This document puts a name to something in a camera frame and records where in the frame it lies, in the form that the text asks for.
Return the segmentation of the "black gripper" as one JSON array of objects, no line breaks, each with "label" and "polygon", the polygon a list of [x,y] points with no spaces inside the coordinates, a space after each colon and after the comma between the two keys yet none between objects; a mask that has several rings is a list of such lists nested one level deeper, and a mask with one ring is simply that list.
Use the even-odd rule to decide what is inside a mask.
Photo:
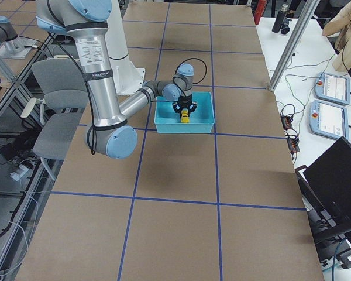
[{"label": "black gripper", "polygon": [[192,96],[179,96],[177,100],[177,109],[187,109],[187,110],[193,110],[194,109],[194,103],[192,101]]}]

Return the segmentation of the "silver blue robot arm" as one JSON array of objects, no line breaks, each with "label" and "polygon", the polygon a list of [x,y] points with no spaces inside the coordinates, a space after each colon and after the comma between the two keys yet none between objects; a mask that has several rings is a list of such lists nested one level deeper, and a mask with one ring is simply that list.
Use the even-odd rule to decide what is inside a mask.
[{"label": "silver blue robot arm", "polygon": [[5,16],[0,16],[0,56],[3,59],[25,59],[30,49]]},{"label": "silver blue robot arm", "polygon": [[137,145],[137,133],[127,125],[128,118],[158,96],[170,101],[181,119],[196,110],[197,103],[192,100],[194,69],[187,63],[177,67],[171,80],[149,80],[124,102],[118,101],[105,41],[109,18],[117,21],[119,38],[125,38],[117,2],[37,1],[36,18],[40,28],[75,41],[93,116],[85,137],[92,153],[114,159],[130,156]]}]

